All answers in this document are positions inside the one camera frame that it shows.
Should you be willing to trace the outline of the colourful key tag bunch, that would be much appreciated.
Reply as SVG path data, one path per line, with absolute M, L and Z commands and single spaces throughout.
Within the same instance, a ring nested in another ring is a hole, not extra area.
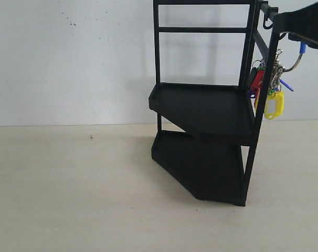
M 283 50 L 278 49 L 275 57 L 275 61 L 272 68 L 271 80 L 268 85 L 268 92 L 266 98 L 266 105 L 264 108 L 264 118 L 267 120 L 273 120 L 283 114 L 284 109 L 284 92 L 282 87 L 294 91 L 294 89 L 281 79 L 281 76 L 285 72 L 290 72 L 294 70 L 300 63 L 303 55 L 306 52 L 306 43 L 300 43 L 299 56 L 290 68 L 285 68 L 279 61 L 279 56 L 282 54 Z M 254 101 L 254 108 L 257 109 L 260 92 L 263 85 L 264 73 L 266 70 L 266 61 L 256 60 L 254 63 L 258 63 L 258 66 L 252 67 L 250 75 L 247 80 L 248 97 Z

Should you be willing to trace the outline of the black two-tier corner rack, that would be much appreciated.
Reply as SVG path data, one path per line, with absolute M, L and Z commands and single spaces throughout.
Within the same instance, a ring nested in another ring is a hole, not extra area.
M 258 32 L 260 14 L 277 21 L 267 1 L 249 7 L 245 27 L 164 27 L 159 7 L 193 1 L 154 1 L 155 86 L 149 107 L 157 114 L 152 159 L 195 198 L 245 206 L 266 100 L 275 79 L 280 33 L 270 25 L 266 44 Z M 237 85 L 168 83 L 161 80 L 162 33 L 244 34 Z

